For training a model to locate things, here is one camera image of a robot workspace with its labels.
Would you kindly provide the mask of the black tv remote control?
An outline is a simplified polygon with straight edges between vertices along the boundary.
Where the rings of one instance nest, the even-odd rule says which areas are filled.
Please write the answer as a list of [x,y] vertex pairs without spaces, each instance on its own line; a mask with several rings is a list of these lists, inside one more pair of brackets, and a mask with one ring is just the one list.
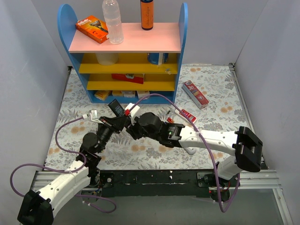
[[112,102],[110,102],[108,107],[117,117],[122,116],[125,112],[124,108],[120,105],[117,99],[114,99]]

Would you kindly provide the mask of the red yellow battery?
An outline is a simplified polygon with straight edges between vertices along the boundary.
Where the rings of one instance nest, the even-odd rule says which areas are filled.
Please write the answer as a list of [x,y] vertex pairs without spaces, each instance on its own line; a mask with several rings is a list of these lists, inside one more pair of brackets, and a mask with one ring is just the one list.
[[169,123],[174,123],[174,120],[171,119],[171,118],[168,118],[168,119],[167,119],[167,122],[169,122]]

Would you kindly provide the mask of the white and red remote control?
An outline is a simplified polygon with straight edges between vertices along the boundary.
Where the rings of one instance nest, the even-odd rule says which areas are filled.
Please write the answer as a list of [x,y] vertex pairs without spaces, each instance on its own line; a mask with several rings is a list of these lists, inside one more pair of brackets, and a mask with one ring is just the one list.
[[184,148],[189,155],[193,155],[196,153],[196,148],[194,147],[185,147]]

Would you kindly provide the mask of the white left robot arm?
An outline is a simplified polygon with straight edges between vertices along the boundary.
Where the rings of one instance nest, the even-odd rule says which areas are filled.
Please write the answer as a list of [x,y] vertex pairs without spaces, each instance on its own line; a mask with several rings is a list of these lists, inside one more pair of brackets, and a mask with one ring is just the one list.
[[51,225],[59,210],[84,187],[96,187],[100,176],[96,173],[112,134],[120,133],[131,122],[129,116],[100,117],[98,131],[89,132],[82,139],[79,155],[68,169],[37,192],[30,190],[23,198],[18,221],[23,225]]

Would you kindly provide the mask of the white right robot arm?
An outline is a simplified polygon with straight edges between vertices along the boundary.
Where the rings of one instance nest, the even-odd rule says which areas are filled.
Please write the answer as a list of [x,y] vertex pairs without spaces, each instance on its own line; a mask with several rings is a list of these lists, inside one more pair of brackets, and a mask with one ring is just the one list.
[[163,122],[151,112],[128,112],[126,115],[131,119],[126,129],[134,139],[147,137],[168,148],[183,148],[190,155],[195,154],[197,148],[205,147],[228,154],[212,174],[217,186],[225,185],[242,171],[257,173],[261,170],[263,142],[248,127],[230,132],[196,132],[183,124]]

